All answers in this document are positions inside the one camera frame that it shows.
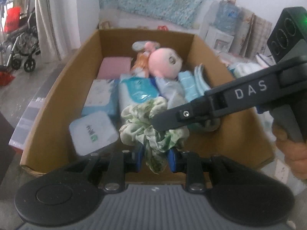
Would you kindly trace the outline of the person's right hand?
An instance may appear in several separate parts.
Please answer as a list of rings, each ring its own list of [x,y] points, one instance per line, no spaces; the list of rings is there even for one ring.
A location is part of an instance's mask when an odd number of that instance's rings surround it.
[[[288,138],[284,129],[275,121],[272,124],[272,133],[276,137],[276,147],[284,154],[285,163],[290,167],[293,175],[306,180],[306,143],[295,143]]]

